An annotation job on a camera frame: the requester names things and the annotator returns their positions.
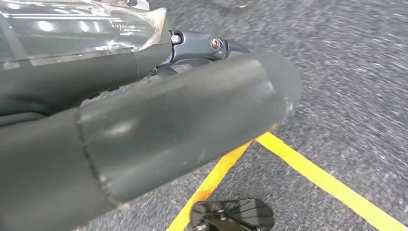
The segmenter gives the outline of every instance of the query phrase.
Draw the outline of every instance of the mounting bolt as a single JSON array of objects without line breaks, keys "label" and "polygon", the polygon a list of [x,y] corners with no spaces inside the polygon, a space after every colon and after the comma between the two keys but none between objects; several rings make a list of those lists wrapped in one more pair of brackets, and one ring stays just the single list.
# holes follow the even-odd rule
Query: mounting bolt
[{"label": "mounting bolt", "polygon": [[196,226],[196,227],[195,227],[195,229],[196,229],[197,231],[202,231],[202,230],[204,230],[205,228],[207,228],[207,226],[206,226],[205,224],[202,224],[202,225],[199,225],[199,226]]},{"label": "mounting bolt", "polygon": [[182,41],[180,35],[172,35],[170,40],[171,40],[171,43],[173,43],[173,44],[179,44]]},{"label": "mounting bolt", "polygon": [[211,36],[210,37],[210,47],[211,49],[218,51],[219,49],[219,39],[217,37]]}]

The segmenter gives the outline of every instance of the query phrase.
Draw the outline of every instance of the yellow floor line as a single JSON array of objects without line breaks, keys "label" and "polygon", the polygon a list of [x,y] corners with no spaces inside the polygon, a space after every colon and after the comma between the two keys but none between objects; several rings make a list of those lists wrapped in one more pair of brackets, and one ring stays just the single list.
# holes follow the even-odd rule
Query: yellow floor line
[{"label": "yellow floor line", "polygon": [[247,143],[221,158],[213,170],[208,174],[200,187],[195,191],[180,213],[176,216],[167,231],[183,231],[190,221],[190,210],[197,201],[203,201],[216,189],[228,170],[237,162],[250,143]]},{"label": "yellow floor line", "polygon": [[311,182],[354,210],[378,230],[408,231],[406,226],[313,164],[271,133],[265,133],[257,138],[256,141],[278,155]]}]

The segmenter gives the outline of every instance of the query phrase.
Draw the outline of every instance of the gray carpet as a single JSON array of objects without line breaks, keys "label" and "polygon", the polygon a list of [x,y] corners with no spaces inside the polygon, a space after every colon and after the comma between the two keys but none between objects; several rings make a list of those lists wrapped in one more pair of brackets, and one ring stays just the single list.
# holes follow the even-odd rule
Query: gray carpet
[{"label": "gray carpet", "polygon": [[[303,98],[276,135],[402,223],[408,223],[408,1],[151,0],[179,28],[279,52],[302,74]],[[215,163],[91,221],[87,231],[164,231]],[[258,197],[281,231],[375,230],[259,144],[211,199]]]}]

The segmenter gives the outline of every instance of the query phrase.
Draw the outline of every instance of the protective plastic film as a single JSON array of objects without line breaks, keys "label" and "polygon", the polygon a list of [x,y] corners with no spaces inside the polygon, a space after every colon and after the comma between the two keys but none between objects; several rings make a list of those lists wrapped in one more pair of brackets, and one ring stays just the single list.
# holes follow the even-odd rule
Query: protective plastic film
[{"label": "protective plastic film", "polygon": [[18,68],[23,60],[44,65],[157,44],[166,9],[143,11],[123,2],[0,1],[0,69]]}]

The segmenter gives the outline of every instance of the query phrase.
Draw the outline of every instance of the yellow tape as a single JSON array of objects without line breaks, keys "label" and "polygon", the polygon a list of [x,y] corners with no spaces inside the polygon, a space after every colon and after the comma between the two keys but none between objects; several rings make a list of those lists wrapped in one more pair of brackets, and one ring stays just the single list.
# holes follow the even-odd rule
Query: yellow tape
[{"label": "yellow tape", "polygon": [[176,216],[167,231],[182,231],[190,221],[190,210],[197,201],[204,201],[220,184],[228,170],[237,162],[250,143],[247,143],[221,158],[213,170],[208,174],[200,187],[195,191],[180,213]]},{"label": "yellow tape", "polygon": [[256,139],[261,145],[278,155],[292,168],[305,176],[315,185],[330,193],[354,210],[368,223],[380,231],[408,231],[408,228],[385,213],[367,199],[348,188],[336,178],[313,164],[311,161],[290,148],[271,133],[265,133]]}]

